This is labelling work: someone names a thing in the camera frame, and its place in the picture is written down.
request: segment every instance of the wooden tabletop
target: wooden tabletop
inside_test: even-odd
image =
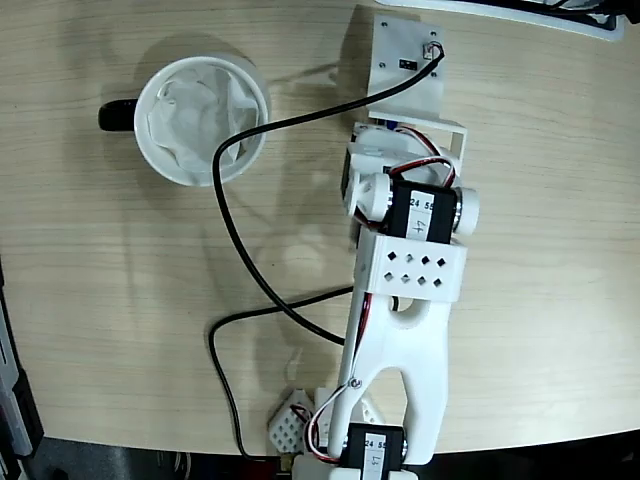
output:
[[[18,350],[49,436],[235,452],[205,334],[268,304],[212,190],[173,185],[132,135],[97,127],[172,60],[227,51],[266,77],[280,119],[365,91],[375,4],[351,0],[4,0],[0,255]],[[470,131],[481,195],[450,322],[439,451],[640,428],[640,29],[617,44],[419,13],[446,30],[443,116]],[[349,284],[338,185],[354,115],[275,132],[226,188],[285,298]],[[348,298],[305,310],[342,334]],[[225,328],[247,449],[291,387],[334,386],[339,348],[283,315]],[[398,375],[374,385],[388,421]]]

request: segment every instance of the dark floor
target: dark floor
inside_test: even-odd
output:
[[[192,455],[190,480],[270,480],[277,465],[247,464],[240,457]],[[577,442],[520,449],[436,455],[411,468],[421,480],[538,480],[550,478],[640,479],[640,431]],[[44,439],[26,464],[30,480],[185,479],[186,456],[174,473],[176,456],[169,452],[126,449]]]

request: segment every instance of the black servo motor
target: black servo motor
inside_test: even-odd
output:
[[[392,204],[381,233],[436,243],[451,243],[458,196],[451,188],[424,185],[401,178],[391,184]]]

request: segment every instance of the black mug handle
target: black mug handle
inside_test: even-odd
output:
[[[137,103],[136,98],[105,103],[98,112],[98,125],[106,132],[133,132]]]

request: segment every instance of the white tissue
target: white tissue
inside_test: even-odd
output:
[[[231,72],[202,65],[171,76],[160,88],[147,115],[151,139],[169,150],[190,172],[211,171],[218,146],[258,123],[251,90]],[[222,165],[236,161],[240,145],[229,148]]]

